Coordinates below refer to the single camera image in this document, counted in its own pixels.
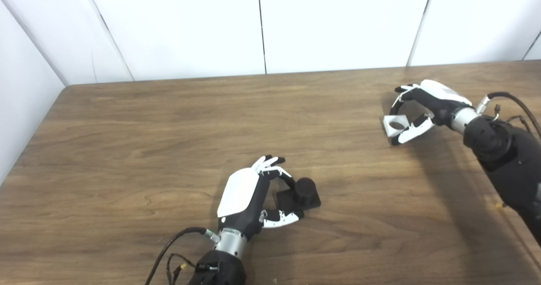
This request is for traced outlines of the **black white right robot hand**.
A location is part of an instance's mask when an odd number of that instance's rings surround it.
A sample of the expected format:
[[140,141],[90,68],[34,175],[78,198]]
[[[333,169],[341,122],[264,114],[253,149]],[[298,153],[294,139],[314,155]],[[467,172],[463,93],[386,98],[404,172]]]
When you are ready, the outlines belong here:
[[391,106],[391,117],[398,117],[398,112],[406,101],[421,104],[429,113],[421,114],[415,121],[405,124],[400,133],[391,134],[390,142],[394,146],[405,144],[427,133],[434,126],[447,126],[463,134],[465,127],[479,117],[466,97],[431,79],[425,79],[419,84],[396,87],[395,92],[398,96]]

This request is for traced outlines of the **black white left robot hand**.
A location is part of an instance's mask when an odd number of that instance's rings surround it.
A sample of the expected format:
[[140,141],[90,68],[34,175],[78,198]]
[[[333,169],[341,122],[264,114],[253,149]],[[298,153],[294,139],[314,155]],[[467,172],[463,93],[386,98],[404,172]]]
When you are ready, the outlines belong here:
[[305,217],[302,210],[289,212],[280,208],[263,208],[273,179],[282,179],[289,187],[295,183],[280,166],[284,162],[284,157],[265,155],[252,166],[230,175],[218,205],[219,230],[239,231],[250,241],[264,228],[285,227]]

